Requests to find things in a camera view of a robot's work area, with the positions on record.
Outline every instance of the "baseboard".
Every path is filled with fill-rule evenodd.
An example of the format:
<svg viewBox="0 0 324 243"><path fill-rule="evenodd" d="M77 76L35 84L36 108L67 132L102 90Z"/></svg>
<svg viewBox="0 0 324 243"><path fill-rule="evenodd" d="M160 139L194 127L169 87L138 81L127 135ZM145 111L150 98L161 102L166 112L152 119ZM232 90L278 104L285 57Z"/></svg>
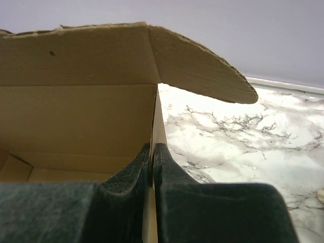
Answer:
<svg viewBox="0 0 324 243"><path fill-rule="evenodd" d="M287 84L277 81L265 80L260 78L247 77L248 82L255 88L270 89L276 91L286 91L299 95L313 97L324 97L324 89L304 85Z"/></svg>

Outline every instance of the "open box lid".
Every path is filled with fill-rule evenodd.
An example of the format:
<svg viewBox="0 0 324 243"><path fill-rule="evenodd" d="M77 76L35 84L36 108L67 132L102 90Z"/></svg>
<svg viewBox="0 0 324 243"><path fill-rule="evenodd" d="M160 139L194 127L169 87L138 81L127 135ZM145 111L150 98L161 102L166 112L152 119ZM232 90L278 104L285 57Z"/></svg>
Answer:
<svg viewBox="0 0 324 243"><path fill-rule="evenodd" d="M258 100L224 59L144 22L19 34L3 30L0 36L0 86L165 83L231 103Z"/></svg>
<svg viewBox="0 0 324 243"><path fill-rule="evenodd" d="M2 30L0 148L32 166L29 179L49 178L47 169L60 170L56 178L114 174L144 143L165 141L158 83L232 103L258 99L224 59L144 22Z"/></svg>

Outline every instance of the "marble veining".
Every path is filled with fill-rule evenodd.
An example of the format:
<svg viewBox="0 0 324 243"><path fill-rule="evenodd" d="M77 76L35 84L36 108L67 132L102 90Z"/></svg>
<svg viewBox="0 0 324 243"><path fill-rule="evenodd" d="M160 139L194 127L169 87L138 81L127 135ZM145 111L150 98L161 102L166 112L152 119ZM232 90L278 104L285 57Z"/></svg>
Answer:
<svg viewBox="0 0 324 243"><path fill-rule="evenodd" d="M324 242L324 97L257 89L252 105L159 85L168 147L201 183L264 182L283 195L300 242Z"/></svg>

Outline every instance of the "cardboard box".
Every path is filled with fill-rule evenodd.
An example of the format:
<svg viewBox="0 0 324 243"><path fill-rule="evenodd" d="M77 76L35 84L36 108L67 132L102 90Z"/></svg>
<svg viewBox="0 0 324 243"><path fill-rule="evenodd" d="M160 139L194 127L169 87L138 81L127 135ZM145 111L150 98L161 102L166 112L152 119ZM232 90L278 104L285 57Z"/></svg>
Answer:
<svg viewBox="0 0 324 243"><path fill-rule="evenodd" d="M159 83L258 99L224 59L144 22L0 31L0 181L106 180L166 143Z"/></svg>

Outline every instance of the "marble surface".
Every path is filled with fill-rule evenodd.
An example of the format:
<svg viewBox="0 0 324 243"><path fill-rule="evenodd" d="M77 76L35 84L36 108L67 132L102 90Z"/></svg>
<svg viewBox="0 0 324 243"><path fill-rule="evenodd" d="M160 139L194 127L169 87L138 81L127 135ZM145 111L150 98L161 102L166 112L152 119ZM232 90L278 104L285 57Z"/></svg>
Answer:
<svg viewBox="0 0 324 243"><path fill-rule="evenodd" d="M324 242L324 97L257 89L228 104L159 85L168 147L201 183L265 182L283 195L300 242Z"/></svg>

